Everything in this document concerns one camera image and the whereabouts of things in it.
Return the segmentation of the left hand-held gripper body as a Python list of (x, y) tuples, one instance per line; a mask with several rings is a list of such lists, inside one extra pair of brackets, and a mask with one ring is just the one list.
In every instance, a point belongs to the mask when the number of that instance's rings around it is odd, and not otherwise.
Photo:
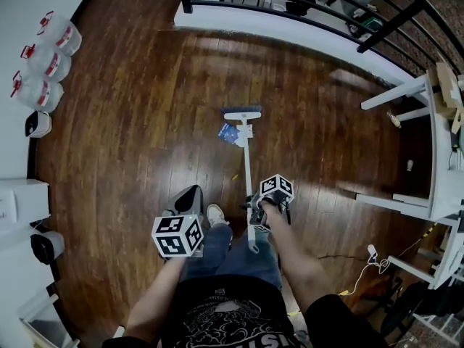
[(152, 239), (164, 260), (176, 257), (203, 257), (202, 216), (197, 214), (156, 217)]

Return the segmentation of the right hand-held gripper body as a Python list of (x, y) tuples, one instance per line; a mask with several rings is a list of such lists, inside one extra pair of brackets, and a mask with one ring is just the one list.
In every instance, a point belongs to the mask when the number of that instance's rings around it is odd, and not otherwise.
[(251, 210), (249, 225), (259, 231), (269, 232), (270, 228), (265, 223), (265, 211), (261, 208), (266, 201), (276, 207), (280, 213), (286, 215), (288, 223), (291, 223), (290, 204), (294, 200), (294, 187), (292, 182), (282, 175), (276, 174), (260, 182), (260, 189), (249, 196), (259, 196), (258, 210)]

